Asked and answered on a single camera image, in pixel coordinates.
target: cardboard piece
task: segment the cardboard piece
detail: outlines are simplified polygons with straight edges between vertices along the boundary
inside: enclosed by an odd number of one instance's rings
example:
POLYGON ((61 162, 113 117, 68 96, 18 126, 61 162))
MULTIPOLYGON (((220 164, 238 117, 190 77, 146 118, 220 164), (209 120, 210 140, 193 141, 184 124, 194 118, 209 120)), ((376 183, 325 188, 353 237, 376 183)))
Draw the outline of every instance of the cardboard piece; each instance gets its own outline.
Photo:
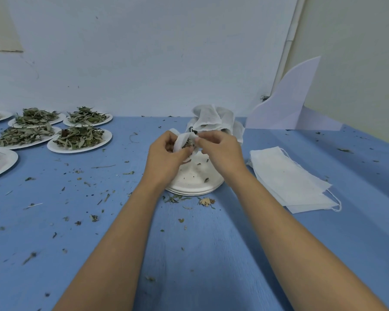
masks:
POLYGON ((304 106, 321 57, 289 70, 274 94, 257 105, 246 119, 247 129, 340 130, 342 123, 304 106))

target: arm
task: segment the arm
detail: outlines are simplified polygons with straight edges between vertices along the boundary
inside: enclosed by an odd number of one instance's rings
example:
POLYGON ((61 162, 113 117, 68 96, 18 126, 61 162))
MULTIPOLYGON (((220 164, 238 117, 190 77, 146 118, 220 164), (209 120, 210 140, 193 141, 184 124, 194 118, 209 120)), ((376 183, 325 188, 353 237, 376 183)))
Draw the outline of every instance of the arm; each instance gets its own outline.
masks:
POLYGON ((140 183, 53 311, 133 308, 157 199, 193 150, 171 153, 176 138, 167 131, 150 146, 140 183))
POLYGON ((199 133, 196 143, 238 196, 295 310, 387 310, 347 266, 247 170, 235 137, 199 133))

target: right hand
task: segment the right hand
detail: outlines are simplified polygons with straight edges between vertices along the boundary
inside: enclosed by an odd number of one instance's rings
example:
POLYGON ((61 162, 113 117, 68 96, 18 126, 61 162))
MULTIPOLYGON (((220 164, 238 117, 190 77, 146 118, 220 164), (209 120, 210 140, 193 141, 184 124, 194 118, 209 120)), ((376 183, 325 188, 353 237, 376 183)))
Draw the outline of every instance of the right hand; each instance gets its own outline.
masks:
POLYGON ((199 132, 195 139, 196 146, 202 148, 203 154, 208 154, 215 169, 226 182, 248 171, 241 146, 235 136, 219 130, 199 132))

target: forearm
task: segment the forearm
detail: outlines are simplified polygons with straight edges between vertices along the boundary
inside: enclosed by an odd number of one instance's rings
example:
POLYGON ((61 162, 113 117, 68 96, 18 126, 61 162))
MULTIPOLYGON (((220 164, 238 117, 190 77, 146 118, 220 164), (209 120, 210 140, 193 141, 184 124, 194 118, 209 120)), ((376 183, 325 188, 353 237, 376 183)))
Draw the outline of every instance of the forearm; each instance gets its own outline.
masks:
POLYGON ((387 310, 247 170, 229 184, 295 310, 387 310))
POLYGON ((161 190, 140 182, 54 311, 131 310, 161 190))

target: blue table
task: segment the blue table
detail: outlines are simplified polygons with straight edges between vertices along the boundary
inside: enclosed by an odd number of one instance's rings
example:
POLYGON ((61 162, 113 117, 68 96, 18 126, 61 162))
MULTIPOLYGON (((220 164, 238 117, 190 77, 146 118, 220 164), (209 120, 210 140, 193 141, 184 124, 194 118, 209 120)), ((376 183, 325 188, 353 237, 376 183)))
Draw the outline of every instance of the blue table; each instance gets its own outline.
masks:
MULTIPOLYGON (((184 130, 187 121, 117 117, 104 125, 114 137, 103 148, 63 155, 44 144, 17 151, 18 163, 0 176, 0 310, 52 309, 139 182, 151 142, 167 129, 184 130), (42 204, 24 210, 31 203, 42 204), (32 252, 36 257, 23 264, 32 252)), ((273 146, 333 184, 342 212, 295 218, 389 306, 389 144, 350 127, 245 131, 245 158, 273 146)), ((197 198, 159 200, 134 309, 291 310, 233 192, 223 184, 207 196, 216 199, 215 209, 197 198)))

